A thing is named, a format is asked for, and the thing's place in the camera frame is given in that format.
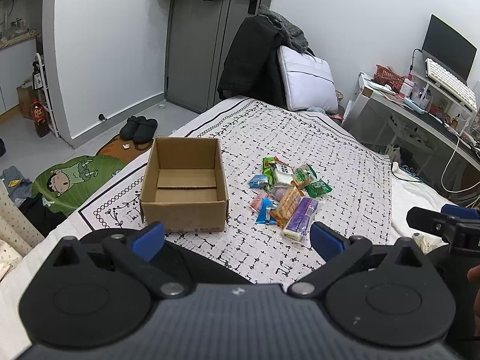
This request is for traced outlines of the purple snack packet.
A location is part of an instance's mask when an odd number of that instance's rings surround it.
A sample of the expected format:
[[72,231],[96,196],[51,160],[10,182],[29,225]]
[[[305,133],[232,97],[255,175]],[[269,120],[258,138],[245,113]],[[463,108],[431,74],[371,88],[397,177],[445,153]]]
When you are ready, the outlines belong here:
[[308,234],[309,228],[315,219],[320,201],[311,197],[302,197],[300,203],[289,218],[281,235],[295,242],[300,242]]

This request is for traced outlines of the orange biscuit packet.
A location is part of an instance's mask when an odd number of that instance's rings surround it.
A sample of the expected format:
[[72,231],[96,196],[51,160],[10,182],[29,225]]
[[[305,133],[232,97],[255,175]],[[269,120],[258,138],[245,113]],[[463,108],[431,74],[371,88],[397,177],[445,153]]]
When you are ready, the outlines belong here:
[[271,216],[281,228],[287,225],[303,196],[304,194],[298,186],[291,186],[283,195],[277,208],[271,212]]

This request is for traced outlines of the brown cardboard box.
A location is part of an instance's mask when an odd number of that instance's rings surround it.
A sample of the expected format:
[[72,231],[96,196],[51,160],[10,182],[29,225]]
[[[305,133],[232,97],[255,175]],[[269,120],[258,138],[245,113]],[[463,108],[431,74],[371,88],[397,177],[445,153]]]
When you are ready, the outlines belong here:
[[140,194],[147,224],[167,232],[222,232],[229,194],[215,138],[157,137],[151,148]]

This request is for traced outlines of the pink snack packet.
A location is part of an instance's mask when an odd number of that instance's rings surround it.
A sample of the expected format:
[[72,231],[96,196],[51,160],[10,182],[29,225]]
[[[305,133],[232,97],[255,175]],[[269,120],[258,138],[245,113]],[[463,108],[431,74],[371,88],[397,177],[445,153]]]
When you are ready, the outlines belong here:
[[259,212],[262,207],[263,199],[268,196],[269,195],[267,193],[256,194],[256,196],[253,198],[253,200],[249,204],[250,208],[255,212]]

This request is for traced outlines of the white snack packet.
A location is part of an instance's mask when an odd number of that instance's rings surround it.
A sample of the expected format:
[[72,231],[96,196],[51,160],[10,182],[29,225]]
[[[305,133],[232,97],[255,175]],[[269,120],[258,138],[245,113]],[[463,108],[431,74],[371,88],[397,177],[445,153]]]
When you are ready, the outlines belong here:
[[294,181],[294,170],[284,163],[275,162],[272,165],[272,178],[276,187],[289,186]]

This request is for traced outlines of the green cartoon floor mat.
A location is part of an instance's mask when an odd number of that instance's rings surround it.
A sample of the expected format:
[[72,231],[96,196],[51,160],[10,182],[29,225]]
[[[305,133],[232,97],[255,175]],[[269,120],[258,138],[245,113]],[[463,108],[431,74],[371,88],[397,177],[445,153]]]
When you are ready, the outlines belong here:
[[32,197],[41,194],[52,212],[70,216],[125,166],[109,155],[72,158],[42,172],[32,183]]

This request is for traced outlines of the small blue snack packet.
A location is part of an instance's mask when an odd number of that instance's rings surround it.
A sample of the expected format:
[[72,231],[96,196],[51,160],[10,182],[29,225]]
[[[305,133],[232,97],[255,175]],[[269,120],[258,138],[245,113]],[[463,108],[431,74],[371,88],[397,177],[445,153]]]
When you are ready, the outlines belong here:
[[269,178],[266,175],[254,175],[249,180],[249,188],[250,189],[264,189],[269,185]]

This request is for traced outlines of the white keyboard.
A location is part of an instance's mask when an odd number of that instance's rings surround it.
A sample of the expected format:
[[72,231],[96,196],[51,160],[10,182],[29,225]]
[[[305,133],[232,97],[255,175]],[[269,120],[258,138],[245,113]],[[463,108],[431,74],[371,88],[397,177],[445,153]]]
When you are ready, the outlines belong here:
[[461,82],[439,63],[433,61],[432,58],[425,60],[425,68],[427,77],[446,89],[472,111],[478,111],[475,93],[466,84]]

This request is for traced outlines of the white desk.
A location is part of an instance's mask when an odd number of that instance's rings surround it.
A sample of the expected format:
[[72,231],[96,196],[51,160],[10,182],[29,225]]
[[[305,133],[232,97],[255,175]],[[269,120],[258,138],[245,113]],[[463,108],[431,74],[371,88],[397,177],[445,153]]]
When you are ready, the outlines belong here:
[[342,127],[346,131],[351,131],[354,124],[360,117],[363,109],[366,106],[371,106],[377,102],[389,111],[401,115],[409,122],[412,122],[417,127],[425,130],[430,135],[434,136],[437,141],[450,147],[452,150],[456,147],[456,140],[445,127],[442,127],[438,122],[430,122],[433,117],[431,115],[423,116],[416,113],[416,111],[409,108],[404,103],[399,103],[396,100],[390,100],[389,97],[384,96],[382,91],[376,90],[371,86],[370,76],[364,72],[360,72],[357,81],[358,93],[355,100],[348,103],[344,115]]

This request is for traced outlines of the red basket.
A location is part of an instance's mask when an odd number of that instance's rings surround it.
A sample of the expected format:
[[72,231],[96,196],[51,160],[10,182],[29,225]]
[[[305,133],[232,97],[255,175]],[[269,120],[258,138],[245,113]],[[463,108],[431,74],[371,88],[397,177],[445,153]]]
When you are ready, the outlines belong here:
[[404,76],[395,73],[390,67],[385,67],[380,64],[377,65],[377,70],[373,76],[373,81],[382,86],[389,85],[398,92],[404,83]]

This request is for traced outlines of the black computer monitor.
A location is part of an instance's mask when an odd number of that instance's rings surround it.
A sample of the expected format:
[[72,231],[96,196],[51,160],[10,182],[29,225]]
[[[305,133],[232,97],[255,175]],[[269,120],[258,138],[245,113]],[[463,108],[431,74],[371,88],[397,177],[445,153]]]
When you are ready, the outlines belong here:
[[466,83],[477,48],[435,15],[430,17],[421,49],[425,57],[432,58],[464,84]]

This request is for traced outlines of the dark soda bottle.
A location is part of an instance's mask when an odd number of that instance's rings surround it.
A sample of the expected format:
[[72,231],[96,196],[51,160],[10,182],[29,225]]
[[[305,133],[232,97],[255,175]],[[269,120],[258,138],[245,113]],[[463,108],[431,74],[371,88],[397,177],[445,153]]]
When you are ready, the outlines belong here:
[[39,137],[46,136],[50,132],[47,113],[44,106],[36,98],[32,101],[31,114],[37,135]]

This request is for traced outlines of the white pillow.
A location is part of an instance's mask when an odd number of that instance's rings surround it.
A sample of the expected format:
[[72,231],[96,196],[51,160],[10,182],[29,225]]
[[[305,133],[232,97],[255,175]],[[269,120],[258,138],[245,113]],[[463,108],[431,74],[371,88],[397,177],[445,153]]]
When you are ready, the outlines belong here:
[[287,46],[280,46],[277,56],[289,111],[306,111],[315,107],[330,114],[338,112],[335,83],[329,63]]

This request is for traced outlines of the black jacket on chair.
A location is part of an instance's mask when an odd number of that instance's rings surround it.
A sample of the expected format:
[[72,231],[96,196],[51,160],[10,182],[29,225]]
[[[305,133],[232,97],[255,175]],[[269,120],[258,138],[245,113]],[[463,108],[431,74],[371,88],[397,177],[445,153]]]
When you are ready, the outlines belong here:
[[245,96],[286,109],[280,47],[301,54],[309,50],[300,27],[262,6],[256,16],[244,19],[233,38],[217,86],[219,99]]

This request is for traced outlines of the grey door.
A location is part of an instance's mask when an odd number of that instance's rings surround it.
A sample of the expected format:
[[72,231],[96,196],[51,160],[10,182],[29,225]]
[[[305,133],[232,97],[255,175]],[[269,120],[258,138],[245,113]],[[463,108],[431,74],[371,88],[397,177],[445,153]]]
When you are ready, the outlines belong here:
[[272,0],[171,0],[165,99],[202,113],[219,102],[224,60],[245,18]]

